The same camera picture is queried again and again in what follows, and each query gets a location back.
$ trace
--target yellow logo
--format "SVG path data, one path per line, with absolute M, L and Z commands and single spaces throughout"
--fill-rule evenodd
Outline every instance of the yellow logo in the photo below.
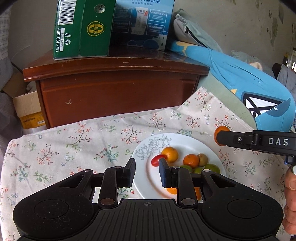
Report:
M 87 33 L 93 37 L 98 36 L 105 30 L 106 30 L 106 27 L 98 21 L 93 21 L 87 26 Z

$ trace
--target human hand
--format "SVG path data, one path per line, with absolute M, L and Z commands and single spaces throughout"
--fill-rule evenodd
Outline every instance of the human hand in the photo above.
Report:
M 288 169 L 285 176 L 286 205 L 283 226 L 287 233 L 296 234 L 296 175 Z

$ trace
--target cabinet top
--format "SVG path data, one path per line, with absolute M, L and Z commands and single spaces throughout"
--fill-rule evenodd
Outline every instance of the cabinet top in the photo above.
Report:
M 110 46 L 108 57 L 54 60 L 48 51 L 23 69 L 25 81 L 101 71 L 140 70 L 207 75 L 210 68 L 170 51 L 140 47 Z

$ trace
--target cardboard box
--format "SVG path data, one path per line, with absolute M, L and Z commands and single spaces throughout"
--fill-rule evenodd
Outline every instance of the cardboard box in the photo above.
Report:
M 111 43 L 165 49 L 174 0 L 117 0 Z
M 45 125 L 37 91 L 15 97 L 12 101 L 24 129 Z
M 107 56 L 116 0 L 59 0 L 54 59 Z
M 24 76 L 22 73 L 14 73 L 6 85 L 2 88 L 3 92 L 6 93 L 11 98 L 20 96 L 27 92 L 27 85 L 24 81 Z

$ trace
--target wooden cabinet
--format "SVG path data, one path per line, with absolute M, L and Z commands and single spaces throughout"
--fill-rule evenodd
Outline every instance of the wooden cabinet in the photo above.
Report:
M 209 67 L 173 52 L 110 48 L 109 57 L 54 61 L 52 51 L 23 70 L 36 80 L 48 128 L 102 116 L 181 105 Z

